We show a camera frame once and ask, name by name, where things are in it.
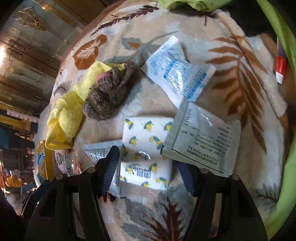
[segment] yellow towel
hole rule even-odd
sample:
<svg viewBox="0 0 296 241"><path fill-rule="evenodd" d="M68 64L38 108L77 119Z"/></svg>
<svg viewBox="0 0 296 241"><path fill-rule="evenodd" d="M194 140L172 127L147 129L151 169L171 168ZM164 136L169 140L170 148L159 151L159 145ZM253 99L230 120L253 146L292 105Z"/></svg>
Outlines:
<svg viewBox="0 0 296 241"><path fill-rule="evenodd" d="M48 132L45 146L50 150L70 149L72 139L79 129L83 117L83 103L91 86L99 74L109 71L112 67L123 71L124 64L105 64L101 61L90 66L84 80L74 85L71 90L57 100L56 107L51 111L47 125Z"/></svg>

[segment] fleece blanket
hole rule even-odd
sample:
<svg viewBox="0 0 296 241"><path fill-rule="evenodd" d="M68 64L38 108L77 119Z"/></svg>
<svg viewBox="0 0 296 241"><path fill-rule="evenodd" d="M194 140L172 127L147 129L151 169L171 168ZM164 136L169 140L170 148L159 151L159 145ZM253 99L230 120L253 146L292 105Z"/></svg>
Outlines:
<svg viewBox="0 0 296 241"><path fill-rule="evenodd" d="M180 40L187 61L217 68L197 104L225 121L241 120L234 173L241 177L265 221L281 187L287 105L277 91L272 55L259 37L246 37L227 13L216 10L212 16L201 16L192 11L169 12L147 0L125 1L70 51L57 76L51 106L83 80L96 60L133 60L141 67L172 35ZM74 138L73 150L86 168L93 166L82 145L121 139L125 116L174 117L175 113L165 92L138 70L118 115L105 121L85 118ZM219 197L216 201L213 234L218 225ZM195 202L176 167L167 191L130 184L126 199L107 195L99 200L112 240L146 241L181 240Z"/></svg>

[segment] brown knitted sock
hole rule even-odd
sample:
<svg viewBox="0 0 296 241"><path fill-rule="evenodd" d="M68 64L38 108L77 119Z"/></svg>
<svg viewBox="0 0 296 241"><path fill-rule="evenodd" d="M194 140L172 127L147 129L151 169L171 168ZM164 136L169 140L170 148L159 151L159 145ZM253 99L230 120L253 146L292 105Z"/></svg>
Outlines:
<svg viewBox="0 0 296 241"><path fill-rule="evenodd" d="M116 108L124 100L127 93L125 84L132 75L135 64L129 61L124 64L126 72L121 75L117 67L113 67L108 73L92 86L92 90L83 105L85 116L95 120L110 119L116 113Z"/></svg>

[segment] light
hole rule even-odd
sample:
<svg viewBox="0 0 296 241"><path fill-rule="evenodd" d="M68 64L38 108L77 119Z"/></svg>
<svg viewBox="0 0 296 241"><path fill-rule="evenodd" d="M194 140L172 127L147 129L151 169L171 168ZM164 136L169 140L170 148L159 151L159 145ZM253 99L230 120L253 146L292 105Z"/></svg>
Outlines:
<svg viewBox="0 0 296 241"><path fill-rule="evenodd" d="M4 59L4 57L5 57L5 48L2 46L1 48L0 48L0 66L2 65L2 63L3 63L3 59Z"/></svg>

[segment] yellow bag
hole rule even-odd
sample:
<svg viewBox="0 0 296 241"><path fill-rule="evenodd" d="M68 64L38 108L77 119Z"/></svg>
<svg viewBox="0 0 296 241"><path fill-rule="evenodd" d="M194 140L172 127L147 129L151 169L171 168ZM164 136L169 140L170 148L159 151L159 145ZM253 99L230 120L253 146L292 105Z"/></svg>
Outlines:
<svg viewBox="0 0 296 241"><path fill-rule="evenodd" d="M40 155L44 152L44 161L40 161L38 164L38 172L43 179L52 181L54 178L54 168L52 158L54 157L54 151L49 150L44 146L45 141L40 141L38 147L36 147L37 154Z"/></svg>
<svg viewBox="0 0 296 241"><path fill-rule="evenodd" d="M50 150L63 150L72 148L72 140L79 129L83 118L83 104L90 88L99 74L117 67L124 71L124 64L105 64L94 62L84 80L74 85L71 90L57 100L56 107L51 111L47 125L48 132L45 146Z"/></svg>

